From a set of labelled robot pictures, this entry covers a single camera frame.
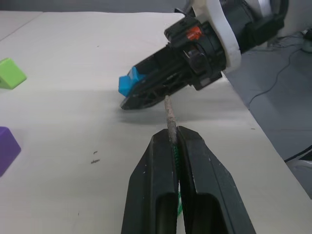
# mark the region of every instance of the lime green triangular block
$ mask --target lime green triangular block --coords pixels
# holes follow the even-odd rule
[[[5,58],[0,61],[0,88],[14,89],[26,80],[26,75],[13,60]]]

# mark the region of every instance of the black cable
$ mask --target black cable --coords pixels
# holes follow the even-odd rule
[[[274,52],[274,51],[279,51],[277,49],[273,49],[273,48],[288,48],[288,47],[292,47],[292,46],[298,46],[298,45],[302,45],[302,43],[300,44],[291,44],[291,45],[281,45],[281,46],[275,46],[275,45],[271,45],[271,46],[268,46],[264,49],[261,49],[261,48],[254,48],[254,49],[251,49],[249,51],[255,51],[255,52]]]
[[[290,158],[284,160],[284,162],[289,162],[290,160],[293,160],[293,159],[295,159],[296,157],[299,157],[300,155],[305,154],[306,152],[310,151],[311,149],[312,149],[312,145],[310,145],[307,149],[305,149],[305,150],[303,150],[303,151],[297,153],[296,155],[294,155],[294,156],[292,156],[292,157],[290,157]]]
[[[304,155],[300,160],[304,161],[312,161],[312,151],[308,152],[306,155]]]
[[[283,37],[278,37],[277,39],[278,40],[282,40],[282,39],[288,39],[288,38],[303,38],[303,35],[302,33],[300,33],[300,35],[290,35],[290,36],[283,36]]]
[[[255,96],[250,100],[248,109],[250,109],[250,105],[251,105],[252,101],[253,101],[256,97],[258,97],[258,96],[260,96],[260,95],[263,95],[263,94],[266,94],[266,93],[268,93],[269,91],[271,91],[272,88],[274,88],[274,86],[277,84],[278,76],[279,76],[286,68],[288,68],[288,67],[290,66],[292,56],[293,56],[296,52],[298,52],[299,50],[301,50],[301,49],[297,49],[297,50],[293,51],[293,52],[289,55],[289,57],[288,57],[288,64],[287,64],[286,66],[284,66],[284,67],[277,73],[277,75],[276,75],[276,77],[275,77],[274,84],[273,84],[268,90],[266,90],[266,91],[264,91],[264,92],[261,92],[261,93],[255,95]]]

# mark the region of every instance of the cable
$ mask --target cable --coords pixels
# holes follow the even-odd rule
[[[294,155],[294,156],[292,156],[292,157],[290,157],[290,158],[284,160],[284,162],[289,162],[290,160],[293,160],[293,159],[295,159],[296,157],[299,157],[299,156],[305,154],[306,152],[310,151],[311,149],[312,149],[312,145],[310,145],[307,149],[305,149],[305,150],[303,150],[303,151],[297,153],[296,155]]]
[[[304,155],[300,160],[304,161],[312,161],[312,151],[308,152],[306,155]]]
[[[176,136],[176,117],[174,115],[174,111],[172,109],[171,99],[168,95],[165,97],[165,110],[166,110],[166,119],[167,119],[167,128],[169,132],[169,139],[172,144],[174,150],[174,158],[175,158],[175,168],[177,172],[177,179],[180,183],[180,158],[179,158],[179,150],[177,147],[177,136]],[[178,192],[178,208],[177,208],[177,216],[179,217],[183,211],[181,194]]]
[[[288,47],[292,47],[292,46],[297,46],[297,45],[302,45],[301,43],[300,44],[291,44],[291,45],[270,45],[268,46],[267,48],[264,48],[264,49],[261,49],[261,48],[254,48],[254,49],[251,49],[249,51],[255,51],[255,52],[274,52],[274,51],[278,51],[277,49],[274,49],[274,48],[288,48]]]
[[[283,36],[283,37],[278,37],[277,39],[281,40],[281,39],[287,39],[287,38],[303,38],[302,33],[300,33],[299,35],[297,35],[298,33],[295,33],[293,35],[290,36]]]
[[[251,105],[252,101],[253,101],[256,97],[261,96],[261,95],[263,95],[263,94],[266,94],[266,93],[268,93],[269,91],[271,91],[271,90],[274,88],[274,86],[277,84],[279,75],[280,75],[286,68],[288,68],[288,67],[290,66],[292,56],[293,56],[296,52],[298,52],[299,50],[301,50],[301,49],[297,49],[297,50],[293,51],[293,52],[289,55],[287,65],[284,66],[284,67],[277,73],[277,75],[276,75],[276,77],[275,77],[274,84],[273,84],[268,90],[266,90],[266,91],[264,91],[264,92],[261,92],[261,93],[255,95],[255,96],[250,100],[248,109],[250,109],[250,105]]]

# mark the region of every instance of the purple block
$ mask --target purple block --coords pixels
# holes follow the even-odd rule
[[[11,131],[0,127],[0,177],[20,153],[20,146]]]

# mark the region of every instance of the black jaw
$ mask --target black jaw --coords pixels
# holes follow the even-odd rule
[[[131,175],[121,234],[176,234],[178,178],[186,234],[255,234],[231,174],[197,132],[177,130],[179,175],[162,130]]]

